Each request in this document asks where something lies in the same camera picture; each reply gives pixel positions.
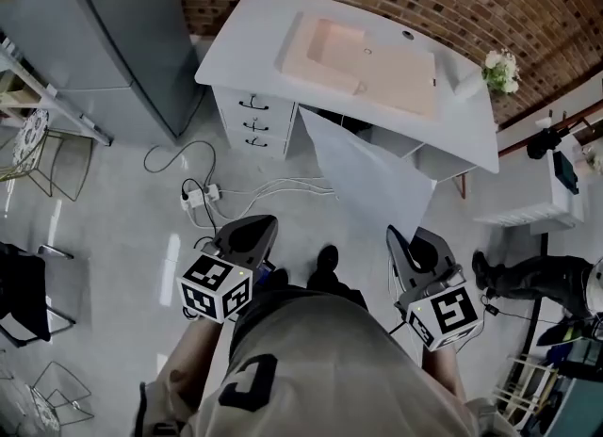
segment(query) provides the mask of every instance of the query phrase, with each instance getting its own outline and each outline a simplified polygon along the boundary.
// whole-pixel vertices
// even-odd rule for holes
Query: white sink vanity
[[[432,54],[432,114],[421,116],[283,73],[300,13],[362,30],[383,46]],[[195,80],[212,87],[234,149],[284,159],[298,105],[304,105],[373,124],[371,143],[411,158],[427,176],[445,181],[476,167],[498,172],[496,126],[485,83],[466,100],[453,92],[479,69],[411,28],[333,0],[240,0]]]

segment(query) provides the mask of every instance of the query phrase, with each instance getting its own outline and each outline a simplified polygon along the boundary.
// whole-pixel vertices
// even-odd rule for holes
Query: beige shirt
[[[603,259],[596,262],[586,283],[586,306],[592,313],[603,312]]]
[[[332,296],[295,299],[258,323],[197,412],[157,383],[146,396],[144,437],[515,435],[485,401],[465,406],[421,370],[368,312]]]

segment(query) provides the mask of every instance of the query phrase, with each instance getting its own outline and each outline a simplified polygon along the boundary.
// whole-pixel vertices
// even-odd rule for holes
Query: flower pot
[[[458,99],[465,100],[477,94],[484,86],[485,82],[481,77],[481,71],[474,71],[457,84],[454,88],[454,95]]]

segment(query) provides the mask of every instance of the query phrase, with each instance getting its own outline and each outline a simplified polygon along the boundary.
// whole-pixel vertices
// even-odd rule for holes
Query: gray floor
[[[215,145],[218,165],[214,182],[222,188],[250,190],[275,177],[320,176],[301,120],[296,122],[291,151],[284,162],[230,151],[215,113],[201,114],[193,122],[185,139],[197,138]],[[78,260],[77,275],[69,284],[49,283],[54,302],[72,305],[79,322],[75,328],[49,344],[22,349],[13,348],[0,337],[0,348],[8,351],[7,365],[21,383],[32,383],[46,364],[55,360],[90,388],[92,397],[82,406],[96,417],[66,427],[66,436],[126,435],[139,404],[139,382],[156,376],[187,325],[173,277],[194,242],[210,232],[196,229],[188,220],[179,203],[180,185],[186,177],[204,178],[209,152],[202,145],[192,146],[167,170],[150,174],[142,167],[147,151],[119,143],[96,147],[77,203],[47,198],[26,179],[0,184],[0,240],[28,250],[51,244],[73,253]],[[171,154],[175,151],[157,151],[148,164],[158,168]],[[62,162],[68,171],[61,177],[78,170],[73,166],[73,154],[68,151],[65,157]],[[65,177],[64,184],[69,183]],[[220,202],[220,210],[235,215],[249,201],[249,196],[228,195]],[[340,279],[362,290],[369,310],[384,327],[396,325],[399,317],[388,291],[384,244],[358,232],[334,196],[276,194],[260,200],[251,212],[262,213],[279,219],[279,235],[270,259],[289,269],[293,283],[305,281],[325,243],[335,243],[340,249]],[[202,212],[197,218],[206,222]],[[437,187],[423,226],[447,240],[471,279],[472,252],[487,247],[497,236],[470,219],[452,182]],[[513,242],[518,241],[524,251],[525,245],[514,236]],[[508,254],[505,250],[498,257]],[[500,301],[498,306],[520,315],[530,309],[530,303],[517,301]],[[490,395],[506,372],[506,356],[520,345],[525,323],[518,318],[487,316],[483,334],[459,355],[469,397]],[[231,332],[232,326],[226,324],[208,390],[215,389],[224,375]],[[402,328],[396,338],[411,355],[416,355],[414,345],[420,352],[408,329]],[[3,393],[11,392],[14,386],[0,381]]]

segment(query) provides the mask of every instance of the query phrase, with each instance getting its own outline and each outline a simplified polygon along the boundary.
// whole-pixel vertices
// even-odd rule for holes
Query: white box
[[[253,272],[200,251],[177,278],[182,304],[222,323],[252,300]]]
[[[479,327],[473,283],[462,283],[408,307],[406,321],[429,351],[434,351],[469,336]]]

